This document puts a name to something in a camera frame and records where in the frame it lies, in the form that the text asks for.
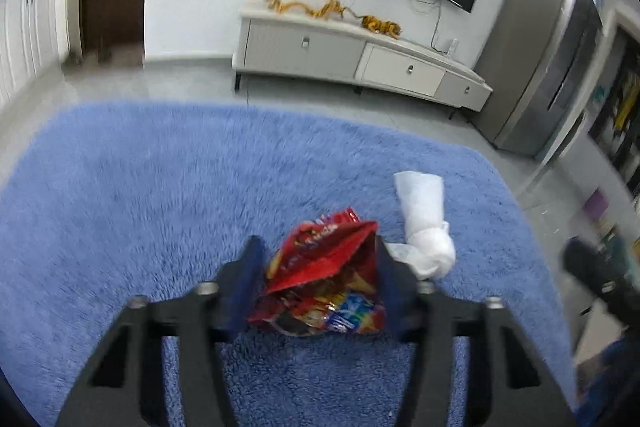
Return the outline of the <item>grey double-door refrigerator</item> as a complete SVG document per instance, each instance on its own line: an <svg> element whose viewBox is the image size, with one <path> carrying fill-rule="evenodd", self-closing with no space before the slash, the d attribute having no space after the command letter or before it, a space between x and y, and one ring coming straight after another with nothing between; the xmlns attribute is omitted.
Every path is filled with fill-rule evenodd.
<svg viewBox="0 0 640 427"><path fill-rule="evenodd" d="M475 128L498 150L541 154L582 87L600 29L592 0L503 0L475 64L492 88Z"/></svg>

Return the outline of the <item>white power strip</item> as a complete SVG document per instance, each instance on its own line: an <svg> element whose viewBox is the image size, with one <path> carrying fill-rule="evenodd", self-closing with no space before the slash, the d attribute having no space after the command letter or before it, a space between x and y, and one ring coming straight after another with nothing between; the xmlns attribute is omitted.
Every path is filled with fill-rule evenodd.
<svg viewBox="0 0 640 427"><path fill-rule="evenodd" d="M447 50L447 52L446 52L446 54L447 54L449 57L453 57L453 56L454 56L454 54L455 54L455 53L456 53L456 51L457 51L458 44L459 44L459 40L458 40L457 38L453 38L453 39L450 41L449 46L448 46L448 50Z"/></svg>

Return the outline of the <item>white TV cabinet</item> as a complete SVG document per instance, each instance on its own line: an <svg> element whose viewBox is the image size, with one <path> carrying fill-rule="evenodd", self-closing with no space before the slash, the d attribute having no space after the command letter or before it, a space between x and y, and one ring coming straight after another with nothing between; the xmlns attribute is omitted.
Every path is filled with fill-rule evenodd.
<svg viewBox="0 0 640 427"><path fill-rule="evenodd" d="M472 69L406 40L337 20L266 9L241 12L232 55L234 87L244 74L349 84L480 112L491 87Z"/></svg>

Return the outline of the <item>blue shaggy rug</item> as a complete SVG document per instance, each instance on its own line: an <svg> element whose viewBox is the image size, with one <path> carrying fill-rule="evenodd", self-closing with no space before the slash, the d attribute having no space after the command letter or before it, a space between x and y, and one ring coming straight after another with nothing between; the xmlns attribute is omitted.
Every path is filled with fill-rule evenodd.
<svg viewBox="0 0 640 427"><path fill-rule="evenodd" d="M54 424L99 339L134 295L180 296L260 236L352 208L399 243L399 171L445 184L457 251L447 294L499 296L567 399L572 343L551 272L480 153L407 133L246 106L89 104L36 136L1 194L1 367Z"/></svg>

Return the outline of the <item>red snack bag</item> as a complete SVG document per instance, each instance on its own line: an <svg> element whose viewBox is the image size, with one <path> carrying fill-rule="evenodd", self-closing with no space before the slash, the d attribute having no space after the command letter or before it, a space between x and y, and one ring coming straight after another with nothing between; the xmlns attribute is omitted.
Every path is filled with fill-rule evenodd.
<svg viewBox="0 0 640 427"><path fill-rule="evenodd" d="M301 223L269 261L248 321L295 337L381 332L377 239L378 224L352 208Z"/></svg>

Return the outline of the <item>golden tiger figurine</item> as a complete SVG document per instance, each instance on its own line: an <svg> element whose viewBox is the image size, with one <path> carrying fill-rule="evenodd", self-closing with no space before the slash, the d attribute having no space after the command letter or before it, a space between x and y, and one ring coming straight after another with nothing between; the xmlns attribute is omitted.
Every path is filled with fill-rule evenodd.
<svg viewBox="0 0 640 427"><path fill-rule="evenodd" d="M361 27L375 34L384 35L393 39L399 39L401 27L392 20L380 20L373 15L365 15L360 20Z"/></svg>

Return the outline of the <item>purple small bin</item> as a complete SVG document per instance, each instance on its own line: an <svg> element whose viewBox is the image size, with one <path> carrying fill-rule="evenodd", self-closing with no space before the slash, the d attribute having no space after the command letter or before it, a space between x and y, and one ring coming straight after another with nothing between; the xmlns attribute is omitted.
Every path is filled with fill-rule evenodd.
<svg viewBox="0 0 640 427"><path fill-rule="evenodd" d="M603 217L606 210L608 210L608 199L600 188L596 188L585 201L584 213L590 221L596 222Z"/></svg>

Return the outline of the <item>golden dragon figurine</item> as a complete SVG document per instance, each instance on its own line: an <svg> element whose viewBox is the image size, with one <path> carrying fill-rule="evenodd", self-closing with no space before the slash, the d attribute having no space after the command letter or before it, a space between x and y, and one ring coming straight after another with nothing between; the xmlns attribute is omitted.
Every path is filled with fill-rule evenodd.
<svg viewBox="0 0 640 427"><path fill-rule="evenodd" d="M332 16L344 18L345 15L360 20L361 16L356 14L349 6L344 5L340 0L326 0L321 6L312 6L299 0L262 0L267 8L278 14L285 14L291 11L299 11L317 20L328 20Z"/></svg>

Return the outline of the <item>white wall cabinets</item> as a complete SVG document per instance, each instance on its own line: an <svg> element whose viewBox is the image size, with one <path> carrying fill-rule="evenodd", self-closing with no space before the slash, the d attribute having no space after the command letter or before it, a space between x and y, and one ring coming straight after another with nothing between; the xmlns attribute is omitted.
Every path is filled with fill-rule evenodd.
<svg viewBox="0 0 640 427"><path fill-rule="evenodd" d="M1 109L58 63L56 0L1 0Z"/></svg>

